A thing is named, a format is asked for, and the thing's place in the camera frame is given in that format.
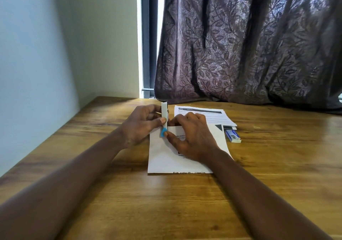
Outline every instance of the wall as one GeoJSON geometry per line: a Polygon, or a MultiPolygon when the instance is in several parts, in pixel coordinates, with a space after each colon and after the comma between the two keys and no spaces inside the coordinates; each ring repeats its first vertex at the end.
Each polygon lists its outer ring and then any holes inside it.
{"type": "Polygon", "coordinates": [[[139,97],[137,0],[57,2],[80,105],[139,97]]]}
{"type": "Polygon", "coordinates": [[[78,110],[54,0],[0,0],[0,176],[78,110]]]}

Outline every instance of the curtain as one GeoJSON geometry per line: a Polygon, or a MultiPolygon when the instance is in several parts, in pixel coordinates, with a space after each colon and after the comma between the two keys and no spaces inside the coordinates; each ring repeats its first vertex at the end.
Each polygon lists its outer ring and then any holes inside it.
{"type": "Polygon", "coordinates": [[[155,95],[341,110],[342,0],[165,0],[155,95]]]}

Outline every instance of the hand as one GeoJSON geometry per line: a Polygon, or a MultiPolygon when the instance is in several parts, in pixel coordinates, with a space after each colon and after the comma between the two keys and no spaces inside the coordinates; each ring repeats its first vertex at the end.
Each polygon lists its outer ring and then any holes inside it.
{"type": "Polygon", "coordinates": [[[203,163],[213,151],[219,150],[213,135],[209,131],[204,115],[189,112],[185,116],[179,114],[169,122],[169,126],[179,125],[185,131],[184,141],[170,131],[164,132],[164,136],[182,155],[203,163]]]}
{"type": "Polygon", "coordinates": [[[153,129],[165,124],[166,118],[162,118],[160,113],[160,105],[138,106],[113,133],[119,133],[123,137],[124,148],[130,147],[140,142],[153,129]]]}

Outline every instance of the wood grain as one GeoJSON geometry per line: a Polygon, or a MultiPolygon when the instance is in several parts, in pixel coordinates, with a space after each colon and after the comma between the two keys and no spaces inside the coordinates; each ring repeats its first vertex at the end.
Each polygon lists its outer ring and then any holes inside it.
{"type": "MultiPolygon", "coordinates": [[[[114,130],[137,105],[98,97],[0,178],[0,203],[114,130]]],[[[342,239],[342,117],[274,106],[196,102],[237,123],[233,158],[335,239],[342,239]]],[[[173,107],[169,106],[170,117],[173,107]]],[[[58,239],[249,239],[212,175],[147,175],[148,139],[118,154],[58,239]]]]}

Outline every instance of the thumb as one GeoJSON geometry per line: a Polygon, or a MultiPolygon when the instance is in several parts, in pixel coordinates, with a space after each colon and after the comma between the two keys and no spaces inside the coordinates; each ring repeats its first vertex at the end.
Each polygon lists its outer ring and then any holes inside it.
{"type": "Polygon", "coordinates": [[[164,117],[157,118],[157,119],[154,119],[151,121],[147,121],[150,130],[156,129],[157,127],[164,125],[165,122],[166,122],[166,118],[164,118],[164,117]]]}
{"type": "Polygon", "coordinates": [[[168,141],[173,145],[174,148],[176,148],[178,152],[181,151],[181,148],[184,144],[184,142],[181,139],[176,137],[175,134],[171,133],[170,131],[164,132],[164,136],[166,136],[168,141]]]}

